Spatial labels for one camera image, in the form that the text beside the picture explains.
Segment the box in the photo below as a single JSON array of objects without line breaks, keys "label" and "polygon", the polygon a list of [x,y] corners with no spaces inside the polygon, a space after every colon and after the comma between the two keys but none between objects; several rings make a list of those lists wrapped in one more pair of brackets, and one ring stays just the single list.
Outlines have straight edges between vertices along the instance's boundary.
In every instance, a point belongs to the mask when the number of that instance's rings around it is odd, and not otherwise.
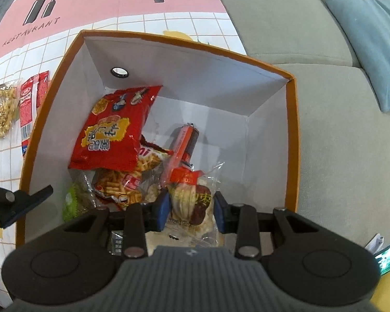
[{"label": "box", "polygon": [[[112,69],[127,70],[126,78]],[[31,135],[21,189],[54,194],[18,222],[17,243],[62,223],[72,149],[92,106],[113,89],[163,85],[143,134],[168,147],[178,128],[200,136],[191,162],[225,162],[220,189],[230,203],[296,210],[300,143],[296,81],[286,71],[224,49],[166,36],[81,31],[61,61]]]}]

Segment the metal screw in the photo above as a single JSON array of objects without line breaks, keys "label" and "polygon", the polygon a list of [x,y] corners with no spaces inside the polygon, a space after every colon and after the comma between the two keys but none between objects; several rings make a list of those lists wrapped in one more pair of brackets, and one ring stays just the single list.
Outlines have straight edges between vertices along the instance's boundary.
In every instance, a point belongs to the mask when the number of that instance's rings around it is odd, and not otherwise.
[{"label": "metal screw", "polygon": [[6,192],[6,199],[9,201],[9,202],[14,202],[15,201],[15,194],[11,191],[7,191]]},{"label": "metal screw", "polygon": [[127,258],[140,258],[144,255],[144,250],[138,246],[131,246],[124,250],[124,255]]},{"label": "metal screw", "polygon": [[243,257],[254,258],[259,254],[259,249],[255,246],[242,246],[238,249],[238,253]]}]

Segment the beige sofa cushion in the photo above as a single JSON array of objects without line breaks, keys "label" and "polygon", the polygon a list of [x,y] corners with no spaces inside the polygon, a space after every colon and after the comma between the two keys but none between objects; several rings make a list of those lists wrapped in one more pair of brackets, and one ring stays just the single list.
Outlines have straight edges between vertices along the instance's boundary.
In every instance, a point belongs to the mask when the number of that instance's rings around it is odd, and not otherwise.
[{"label": "beige sofa cushion", "polygon": [[247,53],[269,63],[360,66],[321,0],[221,0]]},{"label": "beige sofa cushion", "polygon": [[297,78],[299,213],[365,245],[390,243],[390,112],[358,68],[282,64]]}]

